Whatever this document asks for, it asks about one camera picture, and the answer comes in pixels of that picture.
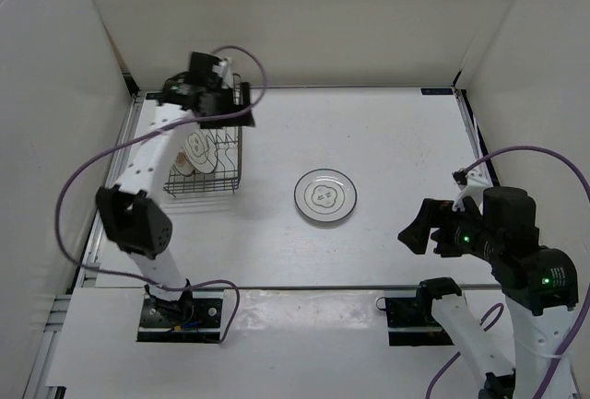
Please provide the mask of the white plate green flower outline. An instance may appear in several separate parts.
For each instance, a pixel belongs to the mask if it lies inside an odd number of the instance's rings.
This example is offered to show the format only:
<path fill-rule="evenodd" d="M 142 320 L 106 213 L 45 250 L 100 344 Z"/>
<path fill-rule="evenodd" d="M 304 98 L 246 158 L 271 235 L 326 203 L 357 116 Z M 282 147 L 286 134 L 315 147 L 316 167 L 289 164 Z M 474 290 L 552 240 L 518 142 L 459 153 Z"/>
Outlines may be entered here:
<path fill-rule="evenodd" d="M 345 221 L 355 210 L 358 191 L 354 182 L 334 169 L 315 169 L 295 184 L 294 204 L 299 214 L 315 224 L 333 225 Z"/>

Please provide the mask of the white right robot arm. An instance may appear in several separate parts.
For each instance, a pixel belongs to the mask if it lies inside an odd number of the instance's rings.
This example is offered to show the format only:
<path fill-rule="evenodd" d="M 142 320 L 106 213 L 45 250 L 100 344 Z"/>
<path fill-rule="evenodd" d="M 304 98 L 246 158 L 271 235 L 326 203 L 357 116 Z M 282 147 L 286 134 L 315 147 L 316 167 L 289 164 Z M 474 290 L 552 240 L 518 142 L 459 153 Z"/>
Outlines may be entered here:
<path fill-rule="evenodd" d="M 480 398 L 572 398 L 571 363 L 559 354 L 572 330 L 578 302 L 577 271 L 570 257 L 539 243 L 536 203 L 513 187 L 491 187 L 482 202 L 461 208 L 426 199 L 399 240 L 423 254 L 430 241 L 441 257 L 472 255 L 488 263 L 512 320 L 514 359 L 507 359 L 480 327 L 450 277 L 419 284 L 414 313 L 449 335 L 478 384 Z"/>

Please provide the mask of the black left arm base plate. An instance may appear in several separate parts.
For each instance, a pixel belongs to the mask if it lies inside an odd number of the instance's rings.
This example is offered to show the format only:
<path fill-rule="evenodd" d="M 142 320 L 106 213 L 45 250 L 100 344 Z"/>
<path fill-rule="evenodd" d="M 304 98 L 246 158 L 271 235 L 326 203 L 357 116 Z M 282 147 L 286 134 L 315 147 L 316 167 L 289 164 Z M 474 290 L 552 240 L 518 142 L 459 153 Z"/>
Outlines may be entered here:
<path fill-rule="evenodd" d="M 221 338 L 223 295 L 194 292 L 184 305 L 165 306 L 144 296 L 136 341 L 165 344 L 216 344 Z"/>

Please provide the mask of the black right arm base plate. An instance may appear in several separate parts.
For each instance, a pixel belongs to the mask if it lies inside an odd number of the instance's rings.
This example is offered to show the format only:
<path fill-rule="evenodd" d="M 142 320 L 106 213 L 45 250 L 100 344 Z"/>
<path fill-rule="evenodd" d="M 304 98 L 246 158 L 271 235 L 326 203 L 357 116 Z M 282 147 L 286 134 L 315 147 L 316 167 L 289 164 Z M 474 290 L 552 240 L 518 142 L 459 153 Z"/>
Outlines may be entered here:
<path fill-rule="evenodd" d="M 388 344 L 393 347 L 452 346 L 451 337 L 433 319 L 426 319 L 414 298 L 380 297 L 378 311 L 386 316 Z"/>

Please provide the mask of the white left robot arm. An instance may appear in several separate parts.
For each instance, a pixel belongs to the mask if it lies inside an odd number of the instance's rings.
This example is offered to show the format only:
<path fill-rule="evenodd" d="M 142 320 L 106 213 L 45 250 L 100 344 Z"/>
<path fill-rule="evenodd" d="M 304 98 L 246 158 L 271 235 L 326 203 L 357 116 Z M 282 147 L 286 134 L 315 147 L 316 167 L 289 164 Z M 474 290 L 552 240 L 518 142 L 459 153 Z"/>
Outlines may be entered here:
<path fill-rule="evenodd" d="M 151 297 L 162 301 L 161 314 L 173 325 L 190 321 L 194 304 L 169 244 L 172 223 L 160 207 L 172 161 L 196 128 L 252 126 L 248 83 L 234 82 L 231 61 L 219 50 L 193 52 L 186 71 L 168 78 L 159 94 L 148 131 L 128 167 L 95 196 L 109 241 L 136 264 Z"/>

